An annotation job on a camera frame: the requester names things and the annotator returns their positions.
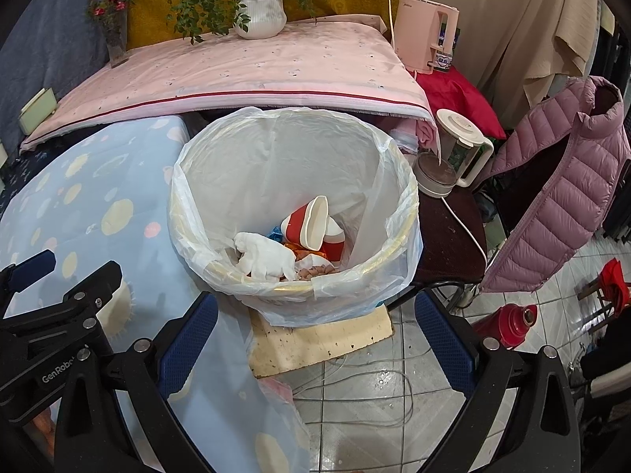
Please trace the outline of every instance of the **blue gripper pad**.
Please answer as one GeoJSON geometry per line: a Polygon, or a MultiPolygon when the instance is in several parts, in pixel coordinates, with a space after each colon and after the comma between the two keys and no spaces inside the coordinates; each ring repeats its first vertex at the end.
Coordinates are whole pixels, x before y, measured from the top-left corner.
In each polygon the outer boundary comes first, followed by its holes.
{"type": "Polygon", "coordinates": [[[55,270],[55,254],[45,250],[17,265],[7,281],[9,291],[21,292],[55,270]]]}
{"type": "Polygon", "coordinates": [[[158,391],[165,400],[184,386],[201,349],[217,324],[218,314],[217,300],[210,294],[206,295],[162,356],[158,391]]]}
{"type": "Polygon", "coordinates": [[[441,364],[449,385],[454,391],[460,391],[469,398],[476,386],[473,359],[444,315],[424,291],[416,296],[414,315],[441,364]]]}

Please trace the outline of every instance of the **light green case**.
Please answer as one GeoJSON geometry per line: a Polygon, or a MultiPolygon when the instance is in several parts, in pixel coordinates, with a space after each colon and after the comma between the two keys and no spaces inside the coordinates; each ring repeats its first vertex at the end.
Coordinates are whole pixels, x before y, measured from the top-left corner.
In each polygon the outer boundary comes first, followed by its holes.
{"type": "Polygon", "coordinates": [[[24,105],[20,112],[20,127],[25,135],[35,131],[57,109],[57,99],[52,89],[42,89],[24,105]]]}

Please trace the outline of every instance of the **pink puffer vest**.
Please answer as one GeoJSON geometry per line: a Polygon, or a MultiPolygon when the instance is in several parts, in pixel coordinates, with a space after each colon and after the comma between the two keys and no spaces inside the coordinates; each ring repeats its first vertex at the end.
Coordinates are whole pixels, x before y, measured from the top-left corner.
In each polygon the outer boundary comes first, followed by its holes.
{"type": "Polygon", "coordinates": [[[624,167],[631,158],[622,126],[620,91],[604,78],[571,78],[555,97],[533,108],[475,185],[510,171],[539,151],[570,135],[553,175],[532,201],[487,270],[486,292],[534,291],[585,245],[602,223],[624,167]],[[618,99],[601,115],[590,116],[598,87],[618,99]]]}

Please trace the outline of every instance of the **kettle lid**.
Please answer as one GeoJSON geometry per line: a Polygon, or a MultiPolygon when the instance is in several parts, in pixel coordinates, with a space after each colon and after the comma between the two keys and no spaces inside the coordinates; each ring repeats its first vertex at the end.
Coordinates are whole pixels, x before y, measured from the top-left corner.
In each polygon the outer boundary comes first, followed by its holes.
{"type": "Polygon", "coordinates": [[[441,128],[467,147],[477,147],[484,143],[480,129],[458,112],[441,108],[436,112],[436,120],[441,128]]]}

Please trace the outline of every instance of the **beige curtain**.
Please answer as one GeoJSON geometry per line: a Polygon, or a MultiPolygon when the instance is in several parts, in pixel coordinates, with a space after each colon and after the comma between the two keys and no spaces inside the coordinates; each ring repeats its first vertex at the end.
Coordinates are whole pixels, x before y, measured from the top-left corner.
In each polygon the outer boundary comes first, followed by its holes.
{"type": "Polygon", "coordinates": [[[513,128],[554,74],[581,76],[594,43],[597,0],[433,0],[460,10],[454,65],[513,128]]]}

